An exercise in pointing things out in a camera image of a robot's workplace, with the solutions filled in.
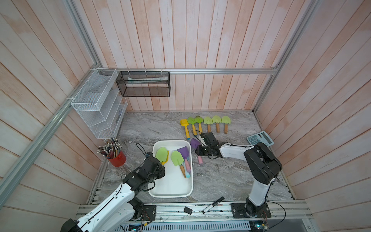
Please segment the large green shovel blade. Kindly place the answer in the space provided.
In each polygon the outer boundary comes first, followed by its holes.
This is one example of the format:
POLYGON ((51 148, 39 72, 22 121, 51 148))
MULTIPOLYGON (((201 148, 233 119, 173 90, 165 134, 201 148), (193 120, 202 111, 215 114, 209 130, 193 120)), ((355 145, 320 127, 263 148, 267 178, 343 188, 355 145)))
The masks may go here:
POLYGON ((155 158, 157 158, 160 163, 165 161, 167 157, 167 149, 165 147, 161 147, 157 150, 155 158))

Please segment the white plastic storage box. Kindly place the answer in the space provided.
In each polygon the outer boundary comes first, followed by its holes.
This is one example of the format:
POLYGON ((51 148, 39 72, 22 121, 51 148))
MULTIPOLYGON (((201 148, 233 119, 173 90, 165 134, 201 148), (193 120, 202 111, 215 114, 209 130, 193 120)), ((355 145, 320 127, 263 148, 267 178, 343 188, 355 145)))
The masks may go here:
POLYGON ((153 189, 149 191, 149 194, 156 198, 182 198, 189 196, 193 191, 193 170, 190 143, 185 140, 158 141, 153 146, 152 152, 154 157, 156 156, 157 150, 161 147, 165 147, 169 151, 169 160, 164 165, 165 176, 148 185, 149 188, 153 187, 153 189), (174 166, 171 160, 172 152, 182 147, 188 147, 189 150, 188 162, 191 167, 190 178, 184 178, 180 168, 174 166))

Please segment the green shovel wooden handle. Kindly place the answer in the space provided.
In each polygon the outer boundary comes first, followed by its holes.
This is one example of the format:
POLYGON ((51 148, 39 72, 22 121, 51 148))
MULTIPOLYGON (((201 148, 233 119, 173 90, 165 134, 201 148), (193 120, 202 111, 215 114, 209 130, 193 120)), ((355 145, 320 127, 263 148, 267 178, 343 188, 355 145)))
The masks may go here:
POLYGON ((228 133, 228 125, 231 124, 231 119, 228 116, 223 116, 221 119, 222 123, 224 123, 224 134, 228 133))
POLYGON ((216 132, 220 133, 220 125, 219 124, 221 123, 221 117, 215 115, 215 116, 213 116, 212 121, 216 126, 216 132))
POLYGON ((211 132, 211 125, 213 124, 213 120, 211 117, 204 117, 203 119, 204 124, 207 125, 207 131, 211 132))

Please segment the green shovel orange handle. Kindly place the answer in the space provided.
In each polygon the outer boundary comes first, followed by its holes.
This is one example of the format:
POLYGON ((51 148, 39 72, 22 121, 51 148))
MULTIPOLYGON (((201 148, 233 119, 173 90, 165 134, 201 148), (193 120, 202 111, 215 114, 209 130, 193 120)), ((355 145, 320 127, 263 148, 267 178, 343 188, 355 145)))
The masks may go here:
POLYGON ((203 133, 203 128, 202 128, 203 118, 201 116, 196 116, 195 122, 198 123, 200 133, 203 133))

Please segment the green shovel yellow handle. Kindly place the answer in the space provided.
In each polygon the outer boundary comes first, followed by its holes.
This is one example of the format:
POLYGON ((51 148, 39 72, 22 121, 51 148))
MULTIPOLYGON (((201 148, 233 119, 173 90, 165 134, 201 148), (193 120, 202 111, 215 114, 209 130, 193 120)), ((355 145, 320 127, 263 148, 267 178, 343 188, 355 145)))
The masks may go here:
POLYGON ((197 136, 197 130, 195 128, 195 119, 193 117, 188 117, 187 122, 192 125, 192 133, 197 136))

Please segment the yellow square shovel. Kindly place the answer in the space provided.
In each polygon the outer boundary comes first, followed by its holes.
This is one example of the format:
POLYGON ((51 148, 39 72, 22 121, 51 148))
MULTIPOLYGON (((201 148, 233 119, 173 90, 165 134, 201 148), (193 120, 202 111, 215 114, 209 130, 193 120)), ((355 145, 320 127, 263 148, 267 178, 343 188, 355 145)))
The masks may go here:
POLYGON ((180 120, 180 124, 181 124, 181 126, 183 126, 185 128, 186 139, 189 140, 190 139, 189 130, 188 130, 189 123, 188 123, 187 119, 180 120))

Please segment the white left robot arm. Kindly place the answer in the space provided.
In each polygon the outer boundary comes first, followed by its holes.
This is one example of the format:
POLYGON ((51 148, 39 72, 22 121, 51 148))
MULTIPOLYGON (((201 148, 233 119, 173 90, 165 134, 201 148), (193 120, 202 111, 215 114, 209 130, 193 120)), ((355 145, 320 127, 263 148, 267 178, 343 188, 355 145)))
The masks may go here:
POLYGON ((121 176, 121 183, 97 207, 78 220, 69 219, 62 232, 110 232, 131 219, 143 218, 144 203, 137 198, 142 191, 149 191, 148 184, 165 176, 165 167, 155 157, 145 161, 121 176))

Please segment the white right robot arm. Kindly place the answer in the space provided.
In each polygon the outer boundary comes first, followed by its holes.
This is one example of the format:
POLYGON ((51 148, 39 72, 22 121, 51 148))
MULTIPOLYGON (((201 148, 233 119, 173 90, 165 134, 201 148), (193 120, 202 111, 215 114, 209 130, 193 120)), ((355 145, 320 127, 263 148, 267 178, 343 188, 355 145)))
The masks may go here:
POLYGON ((211 132, 201 133, 197 137, 201 144, 196 148, 196 154, 210 159, 234 158, 246 161, 254 177, 254 183, 244 204, 232 204, 234 218, 270 217, 267 195, 270 186, 277 181, 282 170, 282 164, 270 149, 262 142, 255 145, 235 145, 218 142, 211 132))

